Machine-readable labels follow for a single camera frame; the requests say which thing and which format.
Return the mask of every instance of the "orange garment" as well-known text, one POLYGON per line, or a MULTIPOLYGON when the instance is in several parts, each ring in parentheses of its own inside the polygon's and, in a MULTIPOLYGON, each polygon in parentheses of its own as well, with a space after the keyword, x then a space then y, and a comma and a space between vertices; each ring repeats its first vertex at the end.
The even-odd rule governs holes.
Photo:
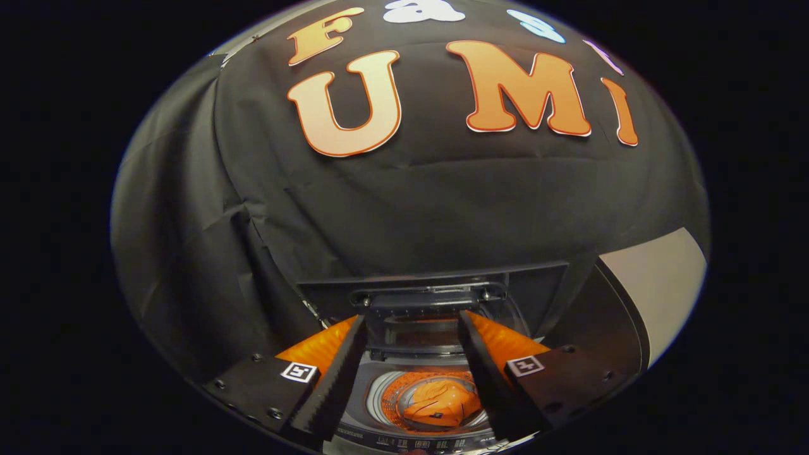
POLYGON ((452 380, 428 382, 413 393, 413 404, 404 410, 404 417, 414 422, 457 427, 481 408, 476 394, 452 380))

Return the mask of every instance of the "white panel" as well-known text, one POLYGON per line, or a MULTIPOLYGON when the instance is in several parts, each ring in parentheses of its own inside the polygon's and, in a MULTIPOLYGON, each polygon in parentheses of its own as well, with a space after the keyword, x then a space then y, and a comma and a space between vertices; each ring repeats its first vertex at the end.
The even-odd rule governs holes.
POLYGON ((681 229, 601 259, 632 298, 649 334, 649 365, 683 328, 707 266, 697 242, 681 229))

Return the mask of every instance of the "wrinkled fabric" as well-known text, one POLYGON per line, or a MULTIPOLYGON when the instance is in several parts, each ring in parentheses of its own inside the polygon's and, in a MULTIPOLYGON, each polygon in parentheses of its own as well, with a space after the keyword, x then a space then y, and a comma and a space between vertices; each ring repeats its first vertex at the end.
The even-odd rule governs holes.
POLYGON ((693 150, 628 64, 608 52, 619 76, 585 36, 527 8, 566 44, 527 32, 503 4, 451 5, 465 19, 389 23, 384 2, 328 3, 224 67, 223 55, 197 63, 146 116, 116 182, 112 247, 134 316, 183 374, 202 381, 255 350, 278 353, 316 333, 298 281, 568 262, 553 302, 530 312, 542 316, 541 336, 601 253, 685 227, 708 256, 708 201, 693 150), (365 12, 339 45, 288 66, 289 35, 353 6, 365 12), (591 135, 556 134, 546 119, 531 130, 519 116, 507 133, 471 131, 469 73, 445 49, 468 39, 498 45, 524 70, 538 52, 570 62, 591 135), (345 159, 312 150, 286 93, 332 71, 334 115, 359 126, 368 101, 345 66, 386 49, 400 54, 396 134, 345 159), (626 91, 637 147, 618 142, 601 77, 626 91))

